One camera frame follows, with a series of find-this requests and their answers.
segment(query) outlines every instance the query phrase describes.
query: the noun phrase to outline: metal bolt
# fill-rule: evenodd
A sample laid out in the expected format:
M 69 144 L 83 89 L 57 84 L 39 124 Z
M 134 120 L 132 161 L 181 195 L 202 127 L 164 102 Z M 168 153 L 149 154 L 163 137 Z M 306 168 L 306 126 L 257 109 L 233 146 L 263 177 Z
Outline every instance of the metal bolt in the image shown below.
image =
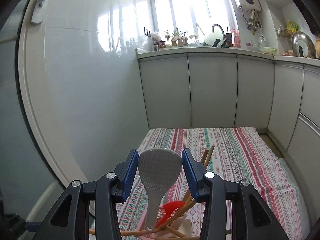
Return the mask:
M 247 179 L 243 179 L 243 180 L 241 180 L 241 184 L 242 184 L 243 186 L 249 186 L 249 185 L 250 185 L 250 182 L 249 182 Z
M 207 171 L 204 175 L 209 179 L 212 179 L 214 177 L 214 173 L 211 171 Z
M 116 174 L 113 173 L 113 172 L 109 172 L 109 173 L 107 174 L 107 178 L 108 178 L 108 179 L 113 179 L 115 176 L 116 176 Z
M 79 180 L 75 180 L 71 183 L 72 187 L 78 187 L 80 185 L 80 181 Z

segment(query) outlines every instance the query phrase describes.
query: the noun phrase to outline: white countertop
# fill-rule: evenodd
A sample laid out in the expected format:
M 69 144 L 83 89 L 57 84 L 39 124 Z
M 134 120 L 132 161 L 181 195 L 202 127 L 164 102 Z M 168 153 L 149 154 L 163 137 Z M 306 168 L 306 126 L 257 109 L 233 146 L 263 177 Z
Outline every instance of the white countertop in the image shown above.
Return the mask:
M 237 55 L 246 55 L 253 57 L 260 57 L 271 59 L 275 61 L 287 61 L 294 62 L 300 64 L 307 64 L 312 66 L 320 67 L 320 60 L 313 58 L 303 58 L 303 57 L 289 57 L 289 56 L 271 56 L 267 54 L 263 54 L 260 52 L 249 51 L 245 49 L 239 48 L 211 48 L 211 47 L 201 47 L 201 46 L 186 46 L 186 47 L 175 47 L 170 49 L 162 49 L 158 51 L 146 51 L 143 49 L 136 49 L 136 54 L 138 59 L 161 56 L 161 55 L 169 55 L 169 54 L 179 54 L 179 53 L 228 53 L 228 54 L 237 54 Z

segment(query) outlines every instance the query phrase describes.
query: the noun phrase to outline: red spoon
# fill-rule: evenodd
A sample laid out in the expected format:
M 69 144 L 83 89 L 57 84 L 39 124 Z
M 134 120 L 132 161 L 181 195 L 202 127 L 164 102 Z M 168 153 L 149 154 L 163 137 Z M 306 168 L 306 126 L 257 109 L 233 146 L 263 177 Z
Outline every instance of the red spoon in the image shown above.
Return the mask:
M 165 210 L 165 215 L 157 222 L 156 227 L 163 224 L 177 208 L 184 206 L 184 201 L 174 200 L 164 204 L 162 207 Z

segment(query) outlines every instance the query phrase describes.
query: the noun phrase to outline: black hook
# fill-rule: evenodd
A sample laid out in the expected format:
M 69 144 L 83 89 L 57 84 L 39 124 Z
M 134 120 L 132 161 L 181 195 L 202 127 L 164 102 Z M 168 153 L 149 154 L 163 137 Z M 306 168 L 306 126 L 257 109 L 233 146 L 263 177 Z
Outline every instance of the black hook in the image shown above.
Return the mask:
M 150 33 L 150 31 L 149 31 L 149 34 L 148 34 L 148 29 L 147 29 L 147 33 L 146 33 L 146 28 L 143 27 L 143 29 L 144 29 L 144 35 L 146 35 L 146 36 L 148 36 L 149 38 L 151 38 L 151 33 Z

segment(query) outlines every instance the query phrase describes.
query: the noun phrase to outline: gray cabinet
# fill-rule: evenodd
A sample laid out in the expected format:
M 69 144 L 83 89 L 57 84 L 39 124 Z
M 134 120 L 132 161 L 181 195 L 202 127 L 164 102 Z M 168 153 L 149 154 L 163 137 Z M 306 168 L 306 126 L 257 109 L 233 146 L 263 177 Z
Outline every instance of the gray cabinet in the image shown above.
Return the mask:
M 274 73 L 275 66 L 271 60 L 238 56 L 236 127 L 268 127 Z
M 269 131 L 287 149 L 299 115 L 303 65 L 277 63 Z
M 320 216 L 320 129 L 300 115 L 287 150 L 286 160 L 290 165 L 304 198 L 314 225 Z
M 305 66 L 301 113 L 320 126 L 320 69 Z
M 190 128 L 190 85 L 186 54 L 140 60 L 149 128 Z
M 192 127 L 233 127 L 237 99 L 236 55 L 188 54 Z

